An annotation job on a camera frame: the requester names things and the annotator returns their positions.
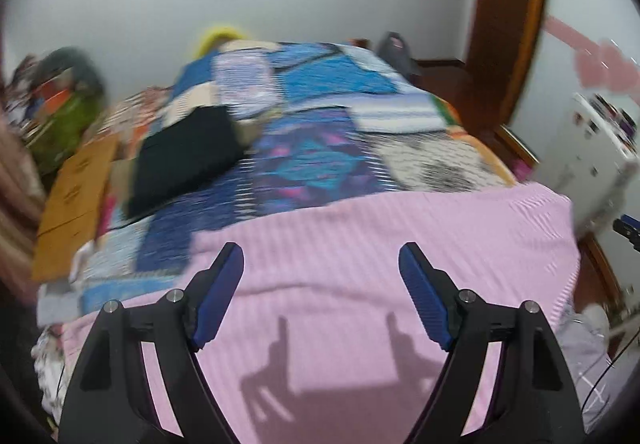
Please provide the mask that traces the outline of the white foam board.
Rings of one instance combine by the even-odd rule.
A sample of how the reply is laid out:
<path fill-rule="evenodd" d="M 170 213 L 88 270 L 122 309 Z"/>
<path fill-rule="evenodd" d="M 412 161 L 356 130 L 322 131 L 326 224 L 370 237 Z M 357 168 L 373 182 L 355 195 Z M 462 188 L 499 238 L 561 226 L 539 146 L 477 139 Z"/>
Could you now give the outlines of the white foam board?
<path fill-rule="evenodd" d="M 620 212 L 639 172 L 634 145 L 598 98 L 576 93 L 532 180 L 572 203 L 574 234 L 596 233 Z"/>

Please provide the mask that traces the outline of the bamboo lap desk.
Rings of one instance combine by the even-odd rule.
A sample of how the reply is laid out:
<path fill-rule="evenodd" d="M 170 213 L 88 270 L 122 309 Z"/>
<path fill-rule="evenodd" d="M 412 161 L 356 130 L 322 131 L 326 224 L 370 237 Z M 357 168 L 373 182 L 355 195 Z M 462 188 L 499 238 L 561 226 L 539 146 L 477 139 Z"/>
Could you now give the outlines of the bamboo lap desk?
<path fill-rule="evenodd" d="M 62 166 L 38 229 L 33 281 L 66 279 L 78 249 L 96 236 L 118 145 L 117 135 L 110 134 L 78 149 Z"/>

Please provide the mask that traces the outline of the striped brown curtain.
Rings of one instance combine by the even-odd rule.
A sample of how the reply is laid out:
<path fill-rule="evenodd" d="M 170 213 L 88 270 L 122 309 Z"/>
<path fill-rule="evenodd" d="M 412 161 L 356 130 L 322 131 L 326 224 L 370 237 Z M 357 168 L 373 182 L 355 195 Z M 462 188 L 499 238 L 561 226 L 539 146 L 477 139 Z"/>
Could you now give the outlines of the striped brown curtain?
<path fill-rule="evenodd" d="M 33 305 L 38 285 L 32 264 L 46 194 L 32 155 L 4 111 L 0 135 L 1 282 L 18 300 Z"/>

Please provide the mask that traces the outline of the folded black garment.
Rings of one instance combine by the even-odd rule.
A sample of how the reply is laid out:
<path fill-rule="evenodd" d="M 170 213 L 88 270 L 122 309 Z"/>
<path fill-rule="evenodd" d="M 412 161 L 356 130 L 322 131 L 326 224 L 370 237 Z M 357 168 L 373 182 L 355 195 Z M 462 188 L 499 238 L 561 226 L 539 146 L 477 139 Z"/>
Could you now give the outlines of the folded black garment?
<path fill-rule="evenodd" d="M 142 143 L 126 204 L 126 216 L 147 215 L 223 175 L 244 155 L 229 108 L 193 108 L 183 119 Z"/>

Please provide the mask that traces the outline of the green patterned storage box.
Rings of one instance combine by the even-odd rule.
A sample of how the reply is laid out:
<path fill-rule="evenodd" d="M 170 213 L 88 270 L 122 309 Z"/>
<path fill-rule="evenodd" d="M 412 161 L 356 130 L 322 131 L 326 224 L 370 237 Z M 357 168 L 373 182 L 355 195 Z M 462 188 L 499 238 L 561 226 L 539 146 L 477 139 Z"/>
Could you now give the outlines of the green patterned storage box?
<path fill-rule="evenodd" d="M 58 171 L 76 152 L 87 129 L 105 108 L 99 94 L 73 92 L 27 140 L 26 147 L 41 177 Z"/>

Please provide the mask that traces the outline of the orange striped blanket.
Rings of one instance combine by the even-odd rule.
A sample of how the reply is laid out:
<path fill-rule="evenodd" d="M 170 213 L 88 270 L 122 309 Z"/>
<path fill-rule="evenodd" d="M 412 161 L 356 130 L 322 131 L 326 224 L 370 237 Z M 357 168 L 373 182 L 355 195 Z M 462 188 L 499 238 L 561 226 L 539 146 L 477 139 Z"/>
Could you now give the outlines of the orange striped blanket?
<path fill-rule="evenodd" d="M 148 87 L 113 105 L 99 122 L 94 140 L 111 134 L 119 138 L 122 157 L 134 158 L 146 137 L 162 122 L 171 88 Z"/>

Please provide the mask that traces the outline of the brown wooden door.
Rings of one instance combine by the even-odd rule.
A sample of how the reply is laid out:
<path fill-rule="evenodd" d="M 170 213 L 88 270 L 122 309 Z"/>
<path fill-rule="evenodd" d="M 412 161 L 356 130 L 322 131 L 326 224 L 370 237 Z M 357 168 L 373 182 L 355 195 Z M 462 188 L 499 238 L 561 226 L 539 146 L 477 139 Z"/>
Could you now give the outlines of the brown wooden door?
<path fill-rule="evenodd" d="M 465 68 L 470 104 L 460 114 L 472 133 L 509 123 L 532 65 L 546 0 L 476 0 Z"/>

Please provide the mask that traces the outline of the grey backpack on floor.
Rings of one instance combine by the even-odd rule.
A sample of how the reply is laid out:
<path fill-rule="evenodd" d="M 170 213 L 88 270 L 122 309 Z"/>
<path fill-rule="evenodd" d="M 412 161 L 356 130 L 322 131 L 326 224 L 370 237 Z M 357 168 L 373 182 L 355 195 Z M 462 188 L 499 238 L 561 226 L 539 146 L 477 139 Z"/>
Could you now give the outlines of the grey backpack on floor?
<path fill-rule="evenodd" d="M 420 66 L 413 59 L 407 42 L 398 33 L 386 33 L 376 47 L 375 53 L 405 79 L 421 74 Z"/>

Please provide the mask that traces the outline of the blue patchwork bed quilt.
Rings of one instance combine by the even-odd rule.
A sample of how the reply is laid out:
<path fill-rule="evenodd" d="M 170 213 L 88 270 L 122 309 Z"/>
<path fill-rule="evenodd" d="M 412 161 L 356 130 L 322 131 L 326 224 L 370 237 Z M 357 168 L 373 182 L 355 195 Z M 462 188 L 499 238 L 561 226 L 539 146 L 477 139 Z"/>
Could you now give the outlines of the blue patchwork bed quilt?
<path fill-rule="evenodd" d="M 236 120 L 271 123 L 223 175 L 145 217 L 116 217 L 101 246 L 83 245 L 70 279 L 39 288 L 38 324 L 76 320 L 108 294 L 167 287 L 201 231 L 375 193 L 506 186 L 473 146 L 449 137 L 434 97 L 351 45 L 224 46 L 192 62 L 172 105 L 186 115 L 226 105 Z"/>

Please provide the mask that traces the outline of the grey-green neck pillow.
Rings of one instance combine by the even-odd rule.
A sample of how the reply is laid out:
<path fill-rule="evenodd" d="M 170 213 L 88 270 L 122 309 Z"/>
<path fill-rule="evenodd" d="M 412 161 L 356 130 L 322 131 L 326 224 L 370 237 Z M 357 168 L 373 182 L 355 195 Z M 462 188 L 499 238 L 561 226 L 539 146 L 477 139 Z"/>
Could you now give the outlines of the grey-green neck pillow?
<path fill-rule="evenodd" d="M 89 56 L 76 47 L 56 49 L 41 59 L 32 76 L 32 88 L 66 71 L 70 71 L 73 88 L 94 96 L 103 96 L 105 89 L 101 75 Z"/>

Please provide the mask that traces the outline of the yellow curved bed headboard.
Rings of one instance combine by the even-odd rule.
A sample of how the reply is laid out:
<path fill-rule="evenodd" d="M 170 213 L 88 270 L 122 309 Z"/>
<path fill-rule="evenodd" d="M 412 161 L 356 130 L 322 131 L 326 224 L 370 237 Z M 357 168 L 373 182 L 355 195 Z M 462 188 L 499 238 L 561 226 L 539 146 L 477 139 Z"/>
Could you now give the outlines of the yellow curved bed headboard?
<path fill-rule="evenodd" d="M 244 40 L 247 36 L 231 26 L 212 26 L 198 37 L 193 59 L 198 60 L 209 52 L 215 51 L 229 41 Z"/>

